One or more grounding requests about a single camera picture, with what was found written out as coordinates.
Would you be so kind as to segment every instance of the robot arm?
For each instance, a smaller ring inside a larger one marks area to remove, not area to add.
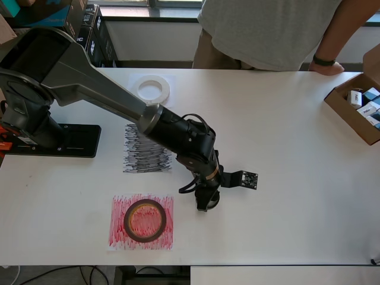
[[[201,122],[185,120],[162,105],[146,105],[98,72],[82,46],[59,30],[33,28],[1,46],[0,87],[8,104],[3,126],[46,148],[56,148],[63,139],[49,113],[54,100],[60,106],[85,100],[135,123],[192,172],[193,182],[180,193],[195,191],[201,211],[216,206],[219,186],[245,184],[243,174],[223,173],[214,149],[216,134],[199,116],[190,114]],[[256,187],[254,182],[246,186]]]

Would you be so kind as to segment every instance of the roll of tape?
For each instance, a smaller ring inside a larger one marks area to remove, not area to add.
[[[152,83],[158,83],[161,85],[161,95],[155,99],[149,100],[149,99],[144,99],[141,97],[139,89],[142,85],[152,85]],[[135,84],[132,87],[132,93],[138,96],[142,101],[144,101],[147,104],[163,104],[166,102],[166,100],[170,96],[170,85],[169,83],[162,78],[161,76],[158,75],[146,75],[141,78],[139,78]]]

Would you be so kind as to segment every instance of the black box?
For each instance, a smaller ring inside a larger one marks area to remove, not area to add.
[[[82,22],[83,27],[91,27],[98,39],[108,67],[116,67],[115,61],[118,60],[111,37],[109,36],[106,23],[102,21],[102,13],[99,5],[88,4]]]
[[[106,67],[106,59],[92,28],[81,27],[77,43],[84,48],[95,67]]]
[[[36,0],[30,7],[21,7],[14,18],[7,18],[14,28],[55,27],[76,39],[82,25],[87,0]]]

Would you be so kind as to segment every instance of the person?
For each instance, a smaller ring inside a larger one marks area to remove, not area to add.
[[[310,71],[335,75],[336,57],[380,0],[203,0],[193,68]]]

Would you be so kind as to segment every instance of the cardboard box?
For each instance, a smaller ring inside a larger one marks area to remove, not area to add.
[[[35,3],[36,0],[17,0],[17,3],[21,7],[30,7]]]
[[[0,0],[0,14],[3,17],[15,17],[19,11],[16,0]]]
[[[13,32],[10,25],[5,21],[4,17],[0,15],[0,45],[17,37]]]
[[[86,4],[87,0],[36,0],[30,7],[22,7],[16,17],[6,20],[14,29],[56,27],[76,39]]]
[[[107,60],[107,67],[116,67],[115,61],[118,60],[111,37],[109,36],[106,23],[102,20],[102,13],[99,5],[88,4],[85,9],[82,26],[91,27],[100,44],[104,57]]]
[[[81,27],[77,43],[84,48],[95,67],[106,67],[106,59],[92,28]]]
[[[363,92],[375,87],[380,91],[380,45],[375,46],[363,57],[364,73],[359,74],[334,88],[325,102],[345,120],[351,128],[369,145],[380,140],[380,130],[376,129],[346,100],[349,90],[361,88]]]

